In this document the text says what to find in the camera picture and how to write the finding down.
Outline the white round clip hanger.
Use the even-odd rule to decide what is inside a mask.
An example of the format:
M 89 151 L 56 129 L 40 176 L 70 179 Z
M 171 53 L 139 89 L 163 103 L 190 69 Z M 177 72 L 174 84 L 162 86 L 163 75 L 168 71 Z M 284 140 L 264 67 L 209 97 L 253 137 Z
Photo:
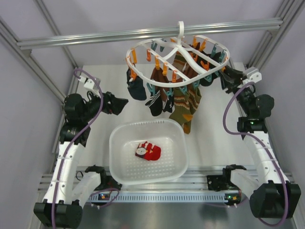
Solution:
M 126 53 L 126 63 L 131 71 L 129 82 L 142 79 L 150 88 L 154 87 L 186 87 L 197 85 L 201 79 L 211 79 L 212 74 L 225 69 L 230 59 L 228 49 L 203 35 L 195 35 L 193 43 L 183 41 L 185 35 L 184 22 L 178 22 L 178 34 L 167 42 L 162 38 L 141 41 Z M 146 76 L 137 66 L 136 51 L 145 49 L 146 60 L 154 64 L 154 73 L 162 79 Z

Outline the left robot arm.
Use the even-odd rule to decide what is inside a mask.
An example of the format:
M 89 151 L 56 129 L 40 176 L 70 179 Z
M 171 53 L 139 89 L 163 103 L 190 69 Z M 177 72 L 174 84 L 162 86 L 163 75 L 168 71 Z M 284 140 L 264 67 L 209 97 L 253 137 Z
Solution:
M 46 227 L 76 229 L 87 200 L 99 192 L 119 192 L 121 185 L 106 174 L 104 167 L 89 166 L 77 185 L 74 181 L 81 155 L 85 151 L 90 124 L 104 112 L 119 115 L 128 99 L 106 92 L 102 96 L 87 92 L 88 101 L 80 94 L 64 100 L 65 123 L 60 131 L 59 153 L 53 177 L 42 202 L 35 203 L 34 214 Z

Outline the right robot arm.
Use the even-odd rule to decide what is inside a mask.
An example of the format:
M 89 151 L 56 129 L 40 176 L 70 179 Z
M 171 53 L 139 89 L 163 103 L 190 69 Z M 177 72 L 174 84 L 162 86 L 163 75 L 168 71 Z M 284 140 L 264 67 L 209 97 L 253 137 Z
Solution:
M 275 100 L 268 94 L 256 95 L 255 84 L 262 75 L 255 67 L 244 72 L 226 66 L 220 73 L 222 87 L 233 93 L 223 115 L 223 127 L 238 135 L 248 147 L 258 178 L 251 177 L 243 166 L 227 166 L 222 183 L 227 189 L 238 187 L 249 199 L 252 214 L 260 219 L 290 219 L 301 197 L 301 189 L 292 184 L 280 168 L 269 141 L 265 119 L 271 116 Z M 238 118 L 237 131 L 230 131 L 226 117 L 233 102 L 238 102 L 244 116 Z

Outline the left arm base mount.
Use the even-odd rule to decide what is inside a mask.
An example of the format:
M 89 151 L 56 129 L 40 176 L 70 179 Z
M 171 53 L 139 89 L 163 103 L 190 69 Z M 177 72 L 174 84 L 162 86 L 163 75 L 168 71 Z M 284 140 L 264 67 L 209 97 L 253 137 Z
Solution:
M 86 168 L 85 173 L 95 172 L 100 175 L 101 182 L 96 187 L 95 191 L 104 190 L 107 188 L 116 188 L 121 190 L 122 184 L 114 180 L 114 178 L 110 175 L 106 174 L 106 170 L 104 167 L 93 165 L 91 167 Z

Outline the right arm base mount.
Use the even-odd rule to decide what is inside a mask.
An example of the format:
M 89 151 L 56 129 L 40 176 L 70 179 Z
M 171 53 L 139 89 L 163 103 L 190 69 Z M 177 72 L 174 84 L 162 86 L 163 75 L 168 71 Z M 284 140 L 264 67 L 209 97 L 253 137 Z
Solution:
M 222 191 L 222 190 L 238 190 L 238 187 L 231 182 L 231 172 L 236 169 L 247 170 L 242 165 L 227 165 L 222 169 L 221 175 L 208 175 L 207 184 L 210 191 Z

